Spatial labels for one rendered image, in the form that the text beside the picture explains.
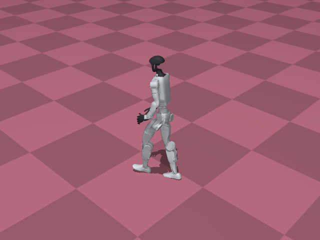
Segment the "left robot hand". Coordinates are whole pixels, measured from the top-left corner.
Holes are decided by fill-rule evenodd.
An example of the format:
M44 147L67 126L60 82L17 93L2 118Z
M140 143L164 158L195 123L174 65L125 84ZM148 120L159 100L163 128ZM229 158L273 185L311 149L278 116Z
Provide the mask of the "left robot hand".
M147 114L144 114L147 115ZM142 123L143 121L147 121L148 119L144 119L144 115L139 113L139 116L137 116L137 124Z

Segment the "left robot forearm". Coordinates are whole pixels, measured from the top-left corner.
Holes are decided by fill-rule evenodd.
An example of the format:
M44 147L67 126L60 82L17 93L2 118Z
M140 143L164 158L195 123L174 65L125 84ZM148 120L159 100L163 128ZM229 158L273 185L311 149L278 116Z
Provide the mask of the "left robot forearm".
M157 112L156 108L157 108L157 104L155 102L152 102L148 114L144 115L144 120L153 119L154 114Z

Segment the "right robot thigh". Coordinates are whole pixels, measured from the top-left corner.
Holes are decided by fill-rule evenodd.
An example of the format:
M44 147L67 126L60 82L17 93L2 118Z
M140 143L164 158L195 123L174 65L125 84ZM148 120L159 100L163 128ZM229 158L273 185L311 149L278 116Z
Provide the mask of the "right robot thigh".
M160 133L161 133L163 143L168 151L172 151L176 147L176 144L170 140L171 125L169 122L172 122L173 119L174 119L174 114L170 113L169 121L167 123L163 124L160 128Z

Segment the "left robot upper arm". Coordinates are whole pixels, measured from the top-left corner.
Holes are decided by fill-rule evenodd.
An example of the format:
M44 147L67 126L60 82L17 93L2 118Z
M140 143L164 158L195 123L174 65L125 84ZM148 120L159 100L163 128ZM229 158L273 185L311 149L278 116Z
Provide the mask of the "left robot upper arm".
M159 87L160 87L160 83L158 79L154 79L150 82L150 89L151 89L151 93L152 93L152 98L153 98L153 102L156 103L156 108L158 108L160 106L160 95L159 95ZM153 103L152 102L152 103Z

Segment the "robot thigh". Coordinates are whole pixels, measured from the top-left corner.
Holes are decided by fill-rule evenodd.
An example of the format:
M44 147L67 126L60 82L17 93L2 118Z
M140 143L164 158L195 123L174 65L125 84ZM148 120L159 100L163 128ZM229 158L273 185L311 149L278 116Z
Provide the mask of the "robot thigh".
M172 122L173 119L174 119L174 114L170 113L169 121L167 123L163 124L160 128L160 133L161 133L163 143L168 151L172 151L176 147L176 144L170 140L171 125L169 122Z
M163 123L163 119L161 118L158 118L158 119L154 118L148 123L148 125L144 129L143 136L142 136L143 147L146 145L150 145L153 149L154 144L150 140L152 139L155 132L162 127L163 125L162 123Z

